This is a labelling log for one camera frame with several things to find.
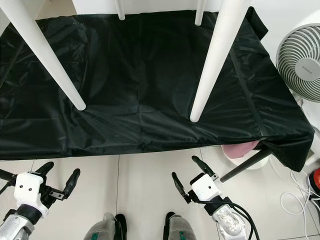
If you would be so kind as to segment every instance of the white fan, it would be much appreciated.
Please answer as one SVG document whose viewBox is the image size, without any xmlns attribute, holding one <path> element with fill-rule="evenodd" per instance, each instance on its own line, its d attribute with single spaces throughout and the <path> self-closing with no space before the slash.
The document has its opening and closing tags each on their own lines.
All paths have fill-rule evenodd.
<svg viewBox="0 0 320 240">
<path fill-rule="evenodd" d="M 285 36 L 276 66 L 293 94 L 303 98 L 301 108 L 315 130 L 310 164 L 320 158 L 320 9 Z"/>
</svg>

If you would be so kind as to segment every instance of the fan grille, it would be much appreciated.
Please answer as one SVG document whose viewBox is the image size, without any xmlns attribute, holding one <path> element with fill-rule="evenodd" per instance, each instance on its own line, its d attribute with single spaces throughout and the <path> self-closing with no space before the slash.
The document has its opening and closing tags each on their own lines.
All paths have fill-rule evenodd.
<svg viewBox="0 0 320 240">
<path fill-rule="evenodd" d="M 316 67 L 314 79 L 302 79 L 297 74 L 297 63 L 303 61 Z M 304 99 L 320 102 L 320 25 L 305 26 L 289 34 L 279 48 L 277 68 L 294 92 Z"/>
</svg>

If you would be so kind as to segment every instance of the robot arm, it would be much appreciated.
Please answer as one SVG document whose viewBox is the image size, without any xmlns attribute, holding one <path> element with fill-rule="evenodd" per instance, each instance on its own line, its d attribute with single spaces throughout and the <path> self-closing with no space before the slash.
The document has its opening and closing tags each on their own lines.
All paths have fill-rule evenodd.
<svg viewBox="0 0 320 240">
<path fill-rule="evenodd" d="M 10 186 L 15 186 L 14 197 L 18 209 L 11 209 L 0 226 L 0 240 L 28 240 L 40 218 L 45 218 L 56 200 L 67 199 L 74 190 L 80 176 L 80 169 L 74 170 L 63 191 L 46 185 L 46 174 L 54 163 L 48 162 L 37 171 L 12 174 L 0 169 L 0 178 L 7 184 L 0 194 Z"/>
<path fill-rule="evenodd" d="M 250 240 L 253 230 L 258 240 L 259 236 L 256 227 L 249 214 L 242 207 L 231 202 L 228 197 L 225 199 L 221 198 L 221 192 L 214 183 L 214 181 L 218 179 L 218 175 L 197 156 L 192 156 L 192 160 L 203 172 L 190 181 L 192 190 L 189 191 L 188 194 L 185 193 L 184 187 L 179 181 L 177 174 L 175 172 L 172 173 L 174 184 L 185 201 L 188 204 L 190 202 L 202 204 L 212 219 L 218 222 L 219 231 L 225 240 Z M 244 211 L 244 214 L 236 209 L 234 211 L 232 209 L 234 206 L 238 206 Z M 249 238 L 247 237 L 246 223 L 243 217 L 253 224 Z"/>
</svg>

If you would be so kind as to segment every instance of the black cloth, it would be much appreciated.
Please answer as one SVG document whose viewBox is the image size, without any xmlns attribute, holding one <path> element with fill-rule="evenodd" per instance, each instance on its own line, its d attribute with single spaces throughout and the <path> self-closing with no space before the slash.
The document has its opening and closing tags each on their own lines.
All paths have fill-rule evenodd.
<svg viewBox="0 0 320 240">
<path fill-rule="evenodd" d="M 10 25 L 0 39 L 0 158 L 261 140 L 284 165 L 300 171 L 313 129 L 260 42 L 266 28 L 254 11 L 247 17 L 198 123 L 189 116 L 216 13 L 205 12 L 201 26 L 190 10 L 126 15 L 124 21 L 108 14 L 38 20 L 85 101 L 84 111 L 75 109 Z"/>
</svg>

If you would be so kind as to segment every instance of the white tile floor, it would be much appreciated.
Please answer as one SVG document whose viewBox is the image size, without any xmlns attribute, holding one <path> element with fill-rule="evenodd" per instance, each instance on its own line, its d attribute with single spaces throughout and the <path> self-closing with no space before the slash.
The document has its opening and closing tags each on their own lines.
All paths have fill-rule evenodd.
<svg viewBox="0 0 320 240">
<path fill-rule="evenodd" d="M 76 14 L 71 0 L 46 2 L 38 19 Z M 46 219 L 36 225 L 31 240 L 81 240 L 89 228 L 103 218 L 104 212 L 123 213 L 127 218 L 128 240 L 160 240 L 165 215 L 169 211 L 181 214 L 191 224 L 197 239 L 222 240 L 216 224 L 203 209 L 187 205 L 175 189 L 171 172 L 175 171 L 186 190 L 189 181 L 201 171 L 192 162 L 197 155 L 219 175 L 234 168 L 220 147 L 205 147 L 179 151 L 128 154 L 114 156 L 88 156 L 51 159 L 54 169 L 47 183 L 63 189 L 75 168 L 81 175 L 71 197 L 56 202 Z M 36 170 L 48 160 L 0 161 L 0 169 L 13 173 Z M 304 170 L 309 173 L 319 168 L 314 164 Z M 296 174 L 301 184 L 305 176 Z M 0 188 L 5 182 L 0 180 Z M 280 195 L 292 192 L 303 200 L 303 195 L 290 180 L 290 170 L 278 160 L 271 159 L 257 170 L 247 170 L 221 184 L 224 196 L 240 204 L 251 214 L 261 240 L 306 240 L 302 215 L 290 215 L 281 209 Z M 0 219 L 16 207 L 10 188 L 0 196 Z M 284 204 L 291 211 L 299 211 L 293 198 Z M 308 204 L 306 225 L 309 240 L 320 240 L 320 224 L 316 208 Z"/>
</svg>

